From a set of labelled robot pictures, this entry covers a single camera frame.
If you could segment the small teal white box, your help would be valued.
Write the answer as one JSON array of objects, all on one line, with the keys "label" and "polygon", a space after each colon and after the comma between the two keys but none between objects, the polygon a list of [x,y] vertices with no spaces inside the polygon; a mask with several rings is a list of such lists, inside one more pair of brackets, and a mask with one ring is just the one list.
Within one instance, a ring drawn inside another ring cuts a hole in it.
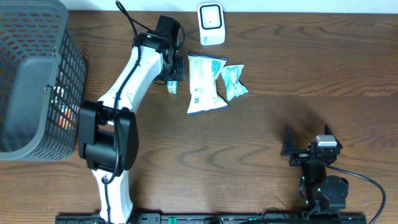
[{"label": "small teal white box", "polygon": [[167,89],[170,94],[176,95],[178,92],[178,81],[168,81]]}]

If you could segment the small orange juice box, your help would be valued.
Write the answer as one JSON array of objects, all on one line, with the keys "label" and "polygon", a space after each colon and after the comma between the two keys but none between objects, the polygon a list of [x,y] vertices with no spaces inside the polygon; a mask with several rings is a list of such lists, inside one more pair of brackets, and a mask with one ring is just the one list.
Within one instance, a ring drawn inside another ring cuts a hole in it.
[{"label": "small orange juice box", "polygon": [[64,129],[75,128],[78,119],[78,109],[79,107],[77,105],[63,105],[60,109],[61,114],[59,116],[58,124]]}]

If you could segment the large white snack bag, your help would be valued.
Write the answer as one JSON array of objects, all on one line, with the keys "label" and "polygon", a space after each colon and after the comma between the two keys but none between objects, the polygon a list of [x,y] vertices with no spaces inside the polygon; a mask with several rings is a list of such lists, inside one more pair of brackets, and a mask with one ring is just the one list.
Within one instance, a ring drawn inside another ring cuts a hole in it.
[{"label": "large white snack bag", "polygon": [[191,99],[187,114],[228,107],[227,102],[217,94],[216,87],[216,81],[227,60],[227,57],[188,54]]}]

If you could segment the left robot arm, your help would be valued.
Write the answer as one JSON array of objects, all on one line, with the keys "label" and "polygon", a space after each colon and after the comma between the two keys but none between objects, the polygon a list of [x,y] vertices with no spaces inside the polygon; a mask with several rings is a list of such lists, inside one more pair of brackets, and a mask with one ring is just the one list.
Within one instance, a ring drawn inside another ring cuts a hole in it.
[{"label": "left robot arm", "polygon": [[176,55],[182,31],[142,32],[113,86],[98,101],[84,101],[79,115],[79,156],[96,178],[105,223],[126,223],[133,211],[129,170],[139,150],[136,113],[156,80],[177,80],[184,59]]}]

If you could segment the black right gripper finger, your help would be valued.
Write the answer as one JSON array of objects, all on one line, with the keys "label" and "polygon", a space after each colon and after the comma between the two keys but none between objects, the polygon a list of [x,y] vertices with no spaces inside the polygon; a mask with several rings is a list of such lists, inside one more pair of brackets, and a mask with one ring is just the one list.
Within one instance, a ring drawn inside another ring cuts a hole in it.
[{"label": "black right gripper finger", "polygon": [[337,147],[341,147],[342,146],[341,143],[339,142],[339,140],[337,139],[337,137],[332,133],[332,131],[331,131],[331,129],[330,129],[330,127],[328,125],[325,125],[324,132],[325,132],[325,135],[330,135],[330,136],[334,137]]},{"label": "black right gripper finger", "polygon": [[290,156],[294,152],[294,141],[290,128],[286,128],[285,139],[281,149],[282,156]]}]

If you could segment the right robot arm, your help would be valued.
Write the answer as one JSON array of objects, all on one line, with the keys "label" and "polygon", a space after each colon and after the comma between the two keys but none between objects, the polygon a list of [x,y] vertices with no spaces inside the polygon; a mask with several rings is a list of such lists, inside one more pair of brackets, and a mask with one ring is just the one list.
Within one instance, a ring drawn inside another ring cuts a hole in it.
[{"label": "right robot arm", "polygon": [[302,218],[309,220],[323,214],[338,216],[339,211],[346,208],[348,181],[326,174],[326,167],[336,161],[342,148],[328,126],[325,126],[324,134],[316,136],[306,149],[296,148],[290,129],[286,130],[280,154],[289,158],[290,166],[302,170],[299,191],[307,204],[301,212]]}]

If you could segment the teal candy wrapper packet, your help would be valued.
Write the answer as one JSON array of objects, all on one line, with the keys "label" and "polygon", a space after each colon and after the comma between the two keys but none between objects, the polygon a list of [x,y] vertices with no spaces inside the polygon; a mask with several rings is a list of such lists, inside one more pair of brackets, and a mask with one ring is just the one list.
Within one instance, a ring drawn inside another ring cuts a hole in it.
[{"label": "teal candy wrapper packet", "polygon": [[221,75],[226,87],[226,98],[231,101],[234,97],[248,93],[248,89],[239,81],[244,65],[225,66]]}]

